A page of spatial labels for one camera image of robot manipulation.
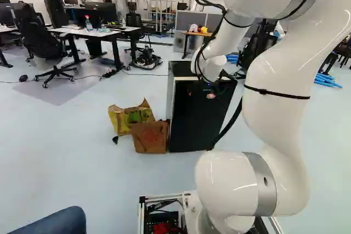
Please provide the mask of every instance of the brown paper bag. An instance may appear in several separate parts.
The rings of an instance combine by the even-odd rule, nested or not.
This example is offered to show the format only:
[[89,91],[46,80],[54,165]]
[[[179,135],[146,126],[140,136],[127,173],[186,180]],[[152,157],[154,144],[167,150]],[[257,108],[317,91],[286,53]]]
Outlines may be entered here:
[[151,107],[145,98],[143,103],[139,106],[122,109],[117,105],[111,105],[107,111],[118,136],[130,134],[131,124],[133,123],[148,123],[155,121]]
[[137,153],[166,153],[167,136],[167,122],[132,124],[132,137]]

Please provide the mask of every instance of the robot platform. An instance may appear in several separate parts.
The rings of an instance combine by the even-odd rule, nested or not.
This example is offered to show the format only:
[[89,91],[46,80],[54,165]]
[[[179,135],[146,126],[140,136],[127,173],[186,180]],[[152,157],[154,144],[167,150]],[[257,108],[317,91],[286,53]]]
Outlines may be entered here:
[[[138,234],[219,234],[211,225],[199,224],[199,221],[205,222],[206,217],[196,191],[141,196],[138,204]],[[275,218],[268,220],[272,231],[269,232],[263,219],[257,217],[248,234],[283,234]]]

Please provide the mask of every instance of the light blue floor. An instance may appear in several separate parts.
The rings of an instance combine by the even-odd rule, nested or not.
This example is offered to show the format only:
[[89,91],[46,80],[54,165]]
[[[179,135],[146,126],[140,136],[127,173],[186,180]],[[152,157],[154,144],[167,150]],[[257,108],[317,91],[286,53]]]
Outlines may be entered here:
[[[86,49],[82,41],[77,46]],[[122,59],[129,61],[122,50],[129,43],[118,46]],[[103,43],[103,48],[111,58],[112,46]],[[172,47],[155,45],[154,50],[164,59],[162,66],[146,73],[132,69],[130,73],[167,75],[168,60],[181,57]],[[25,50],[5,52],[14,67],[0,67],[0,81],[16,81],[21,74],[32,78],[38,73],[25,62],[25,55]],[[301,143],[312,192],[303,212],[279,218],[285,234],[349,233],[351,71],[334,67],[332,74],[344,88],[314,84],[305,111]],[[0,233],[69,206],[84,209],[89,234],[136,233],[140,195],[195,188],[193,170],[202,152],[142,155],[135,153],[130,136],[120,138],[118,145],[112,142],[115,133],[107,107],[134,106],[145,97],[155,117],[164,119],[166,76],[120,72],[60,106],[19,93],[13,86],[0,83]],[[225,123],[242,89],[240,83]],[[261,145],[239,117],[216,149],[257,151]]]

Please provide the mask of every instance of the white robotic arm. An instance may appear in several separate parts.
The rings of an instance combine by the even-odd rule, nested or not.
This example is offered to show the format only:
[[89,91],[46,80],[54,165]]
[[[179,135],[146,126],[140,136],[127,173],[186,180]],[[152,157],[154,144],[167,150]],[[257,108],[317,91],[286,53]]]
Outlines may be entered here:
[[309,179],[299,145],[303,110],[322,61],[351,31],[350,0],[225,0],[225,5],[230,23],[223,21],[199,57],[211,81],[246,33],[230,24],[244,26],[256,17],[291,21],[285,38],[257,57],[246,77],[243,116],[265,143],[261,152],[210,151],[196,166],[199,199],[222,234],[245,233],[254,216],[292,215],[306,206]]

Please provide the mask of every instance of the black box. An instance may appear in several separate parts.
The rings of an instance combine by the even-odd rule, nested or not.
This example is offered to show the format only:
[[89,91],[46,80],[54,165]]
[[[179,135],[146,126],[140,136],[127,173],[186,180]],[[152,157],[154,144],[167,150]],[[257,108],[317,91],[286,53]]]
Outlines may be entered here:
[[166,113],[170,120],[169,152],[209,150],[220,132],[235,87],[236,82],[228,79],[213,87],[191,73],[190,61],[170,61]]

